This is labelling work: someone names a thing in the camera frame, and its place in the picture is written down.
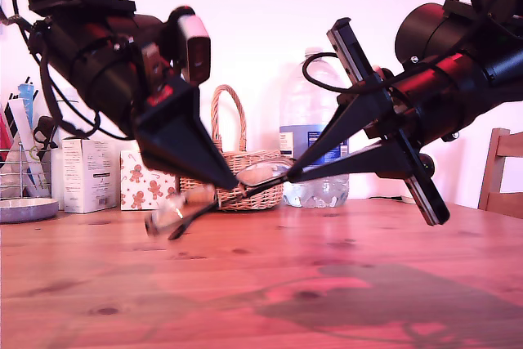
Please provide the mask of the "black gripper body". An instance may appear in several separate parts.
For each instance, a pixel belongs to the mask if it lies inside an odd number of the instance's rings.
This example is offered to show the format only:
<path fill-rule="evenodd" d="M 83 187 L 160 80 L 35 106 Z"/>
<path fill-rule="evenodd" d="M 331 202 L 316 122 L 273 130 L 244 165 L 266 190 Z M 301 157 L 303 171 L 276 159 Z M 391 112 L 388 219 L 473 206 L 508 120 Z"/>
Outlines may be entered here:
<path fill-rule="evenodd" d="M 375 143 L 397 141 L 401 145 L 413 165 L 413 175 L 401 180 L 428 225 L 446 223 L 449 210 L 431 180 L 433 165 L 420 150 L 435 139 L 451 137 L 488 109 L 475 95 L 478 88 L 485 86 L 479 65 L 456 54 L 390 83 L 370 67 L 349 19 L 338 20 L 328 37 L 354 83 L 338 97 L 339 105 L 349 105 L 360 94 L 388 92 L 392 112 L 362 129 Z"/>
<path fill-rule="evenodd" d="M 168 81 L 172 67 L 153 41 L 98 38 L 83 48 L 81 65 L 87 80 L 83 98 L 128 137 L 139 117 L 175 92 Z"/>

